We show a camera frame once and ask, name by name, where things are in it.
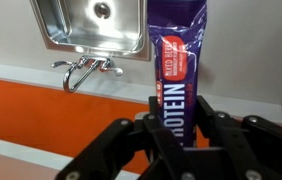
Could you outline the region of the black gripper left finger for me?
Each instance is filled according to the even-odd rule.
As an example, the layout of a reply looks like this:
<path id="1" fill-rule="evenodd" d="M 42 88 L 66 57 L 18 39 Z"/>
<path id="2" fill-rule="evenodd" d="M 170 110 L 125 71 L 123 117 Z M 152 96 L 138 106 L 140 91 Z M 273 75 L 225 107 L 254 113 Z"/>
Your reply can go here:
<path id="1" fill-rule="evenodd" d="M 150 164 L 137 180 L 198 180 L 185 151 L 161 123 L 155 98 L 149 99 L 149 106 L 139 119 L 114 120 L 54 180 L 115 180 L 141 150 Z"/>

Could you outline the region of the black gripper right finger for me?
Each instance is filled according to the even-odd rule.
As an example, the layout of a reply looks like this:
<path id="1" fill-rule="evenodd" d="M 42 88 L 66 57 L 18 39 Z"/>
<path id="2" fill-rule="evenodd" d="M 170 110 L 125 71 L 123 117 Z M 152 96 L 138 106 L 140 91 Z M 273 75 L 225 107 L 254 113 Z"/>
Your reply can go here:
<path id="1" fill-rule="evenodd" d="M 257 115 L 241 120 L 215 111 L 201 96 L 195 118 L 209 148 L 202 173 L 216 180 L 282 180 L 282 126 Z"/>

